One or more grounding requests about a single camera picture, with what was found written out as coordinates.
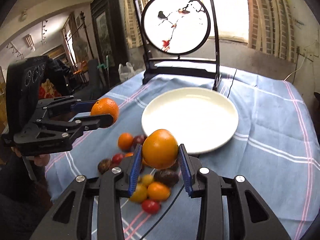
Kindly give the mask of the person left hand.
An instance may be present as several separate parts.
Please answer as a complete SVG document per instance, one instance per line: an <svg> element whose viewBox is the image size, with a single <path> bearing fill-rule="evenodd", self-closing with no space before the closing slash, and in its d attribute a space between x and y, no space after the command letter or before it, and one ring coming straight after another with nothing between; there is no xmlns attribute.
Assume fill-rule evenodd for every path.
<svg viewBox="0 0 320 240"><path fill-rule="evenodd" d="M20 151L16 147L11 147L11 150L18 156L22 157ZM42 154L39 156L31 157L30 160L34 162L36 166L43 167L47 166L50 161L50 155L49 154Z"/></svg>

